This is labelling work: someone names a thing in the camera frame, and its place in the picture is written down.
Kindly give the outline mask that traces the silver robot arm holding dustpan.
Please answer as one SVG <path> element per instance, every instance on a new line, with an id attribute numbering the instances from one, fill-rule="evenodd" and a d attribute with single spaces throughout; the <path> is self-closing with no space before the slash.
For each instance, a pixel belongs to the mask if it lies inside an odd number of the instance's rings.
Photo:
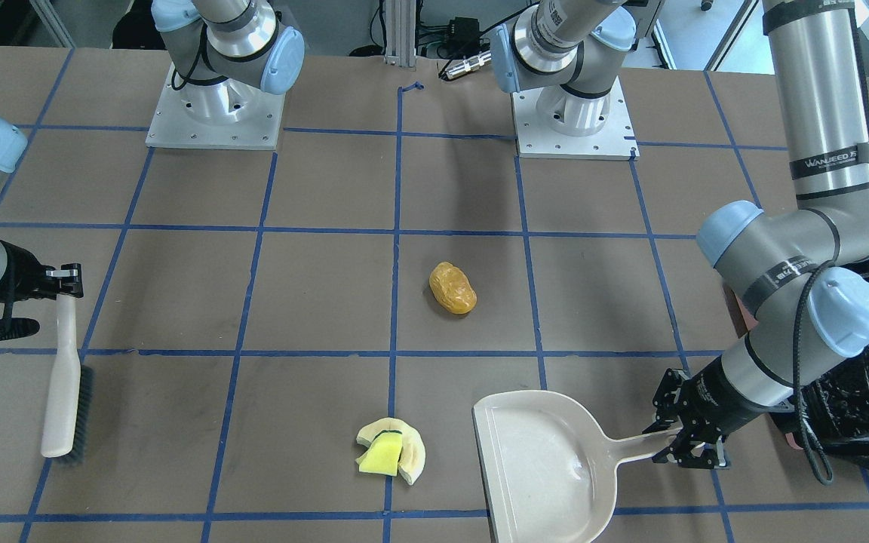
<path id="1" fill-rule="evenodd" d="M 869 111 L 852 1 L 766 1 L 769 39 L 797 209 L 770 216 L 751 201 L 711 213 L 696 241 L 757 326 L 689 376 L 656 391 L 655 463 L 720 470 L 725 440 L 869 345 Z"/>

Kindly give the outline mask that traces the black gripper with brush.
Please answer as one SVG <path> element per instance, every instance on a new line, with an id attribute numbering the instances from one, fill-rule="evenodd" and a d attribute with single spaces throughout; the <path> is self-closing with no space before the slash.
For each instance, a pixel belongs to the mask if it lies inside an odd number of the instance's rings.
<path id="1" fill-rule="evenodd" d="M 14 303 L 27 299 L 84 296 L 83 268 L 68 262 L 59 268 L 42 265 L 17 245 L 0 241 L 0 341 L 34 336 L 39 322 L 13 314 Z"/>

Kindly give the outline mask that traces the dustpan arm base plate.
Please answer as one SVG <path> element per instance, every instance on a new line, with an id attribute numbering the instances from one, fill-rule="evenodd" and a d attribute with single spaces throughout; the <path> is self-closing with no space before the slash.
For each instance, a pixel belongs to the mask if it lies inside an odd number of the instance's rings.
<path id="1" fill-rule="evenodd" d="M 620 79 L 607 95 L 582 99 L 559 86 L 511 94 L 518 154 L 522 158 L 640 158 Z"/>

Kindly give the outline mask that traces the black gripper with dustpan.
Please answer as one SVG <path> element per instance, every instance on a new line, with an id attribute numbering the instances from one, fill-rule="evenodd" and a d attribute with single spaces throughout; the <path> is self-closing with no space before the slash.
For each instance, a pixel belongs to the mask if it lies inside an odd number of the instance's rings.
<path id="1" fill-rule="evenodd" d="M 654 454 L 654 464 L 690 470 L 727 470 L 725 449 L 731 433 L 762 413 L 782 406 L 782 399 L 755 402 L 731 384 L 721 355 L 691 376 L 685 369 L 667 369 L 653 397 L 654 420 L 643 429 L 651 434 L 679 423 L 676 436 Z"/>

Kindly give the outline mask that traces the brush arm base plate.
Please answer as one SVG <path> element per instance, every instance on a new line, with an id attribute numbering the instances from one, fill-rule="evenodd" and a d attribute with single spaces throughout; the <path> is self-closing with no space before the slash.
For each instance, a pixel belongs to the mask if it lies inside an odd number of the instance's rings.
<path id="1" fill-rule="evenodd" d="M 285 96 L 226 80 L 213 86 L 186 84 L 167 71 L 145 144 L 176 150 L 275 151 Z"/>

